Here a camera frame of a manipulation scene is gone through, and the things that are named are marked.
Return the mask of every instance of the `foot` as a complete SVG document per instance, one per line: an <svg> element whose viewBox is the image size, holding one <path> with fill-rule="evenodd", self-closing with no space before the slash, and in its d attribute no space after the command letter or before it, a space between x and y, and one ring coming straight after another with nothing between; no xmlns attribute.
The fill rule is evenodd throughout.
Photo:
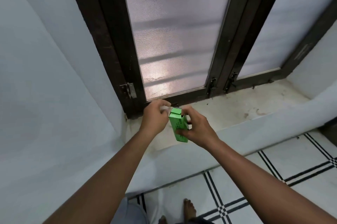
<svg viewBox="0 0 337 224"><path fill-rule="evenodd" d="M191 200L184 199L184 219L187 223L191 218L196 217L196 209L194 208Z"/></svg>
<svg viewBox="0 0 337 224"><path fill-rule="evenodd" d="M159 219L158 224L167 224L166 217L164 215Z"/></svg>

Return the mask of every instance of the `small cardboard box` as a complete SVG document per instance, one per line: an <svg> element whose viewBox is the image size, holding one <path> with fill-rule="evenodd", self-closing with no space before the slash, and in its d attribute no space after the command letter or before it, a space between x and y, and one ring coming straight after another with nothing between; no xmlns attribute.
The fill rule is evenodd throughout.
<svg viewBox="0 0 337 224"><path fill-rule="evenodd" d="M181 142L188 142L188 139L186 137L175 133L176 129L188 130L186 115L181 116L181 109L172 108L171 113L168 118L171 122L176 140L181 141Z"/></svg>

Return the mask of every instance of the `metal hinge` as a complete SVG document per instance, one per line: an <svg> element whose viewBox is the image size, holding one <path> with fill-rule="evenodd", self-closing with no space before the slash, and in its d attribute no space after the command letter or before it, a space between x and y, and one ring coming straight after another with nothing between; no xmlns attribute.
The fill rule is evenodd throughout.
<svg viewBox="0 0 337 224"><path fill-rule="evenodd" d="M230 90L230 87L231 87L231 86L236 87L236 85L234 85L233 82L234 82L234 80L236 79L237 76L238 76L238 73L232 72L232 75L231 75L231 77L227 80L227 83L226 83L225 88L224 88L224 90L223 90L225 93L228 93L228 91Z"/></svg>
<svg viewBox="0 0 337 224"><path fill-rule="evenodd" d="M121 88L125 98L137 98L133 83L126 83L125 85L120 85L119 87Z"/></svg>
<svg viewBox="0 0 337 224"><path fill-rule="evenodd" d="M211 79L210 85L209 85L208 90L207 90L207 96L208 96L208 98L211 96L211 91L214 90L215 88L217 88L215 86L216 80L217 79L215 77L213 77Z"/></svg>

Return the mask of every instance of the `window pane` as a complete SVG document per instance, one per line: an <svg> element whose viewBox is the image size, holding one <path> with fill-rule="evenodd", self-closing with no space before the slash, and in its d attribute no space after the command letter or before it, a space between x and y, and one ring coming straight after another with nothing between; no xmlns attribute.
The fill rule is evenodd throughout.
<svg viewBox="0 0 337 224"><path fill-rule="evenodd" d="M280 68L331 0L276 0L238 77Z"/></svg>
<svg viewBox="0 0 337 224"><path fill-rule="evenodd" d="M146 98L202 87L228 0L126 0Z"/></svg>

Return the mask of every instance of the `tiled floor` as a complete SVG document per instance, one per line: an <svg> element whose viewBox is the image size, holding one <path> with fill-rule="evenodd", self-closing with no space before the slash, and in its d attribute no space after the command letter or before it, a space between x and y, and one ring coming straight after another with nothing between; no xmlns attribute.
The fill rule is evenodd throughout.
<svg viewBox="0 0 337 224"><path fill-rule="evenodd" d="M337 218L337 147L310 131L247 158ZM165 215L183 221L183 199L215 224L262 223L222 167L131 199L143 205L151 224Z"/></svg>

